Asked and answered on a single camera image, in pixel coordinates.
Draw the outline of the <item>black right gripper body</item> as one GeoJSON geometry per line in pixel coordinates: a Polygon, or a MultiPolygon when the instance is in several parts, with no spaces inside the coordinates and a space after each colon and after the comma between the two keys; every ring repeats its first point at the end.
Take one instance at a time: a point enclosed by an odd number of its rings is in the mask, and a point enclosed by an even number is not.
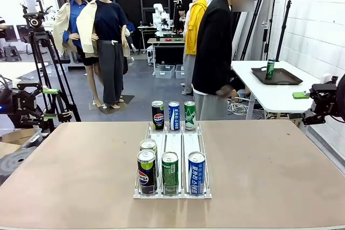
{"type": "Polygon", "coordinates": [[[326,83],[313,84],[309,97],[313,99],[311,111],[312,118],[323,119],[326,116],[338,117],[339,111],[336,102],[337,79],[331,79],[326,83]]]}

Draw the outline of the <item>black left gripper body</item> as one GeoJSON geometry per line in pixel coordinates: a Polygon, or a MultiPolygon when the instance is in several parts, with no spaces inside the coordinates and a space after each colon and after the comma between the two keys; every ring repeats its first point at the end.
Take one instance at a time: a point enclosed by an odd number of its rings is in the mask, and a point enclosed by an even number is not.
{"type": "Polygon", "coordinates": [[[15,117],[16,123],[31,123],[32,94],[25,91],[26,86],[1,89],[1,114],[15,117]]]}

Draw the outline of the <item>person right hand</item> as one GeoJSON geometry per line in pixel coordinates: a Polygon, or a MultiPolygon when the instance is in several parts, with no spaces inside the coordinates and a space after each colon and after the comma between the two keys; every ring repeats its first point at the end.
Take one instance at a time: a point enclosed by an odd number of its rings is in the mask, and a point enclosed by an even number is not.
{"type": "Polygon", "coordinates": [[[216,94],[223,98],[232,98],[234,89],[230,85],[223,86],[220,90],[216,91],[216,94]]]}

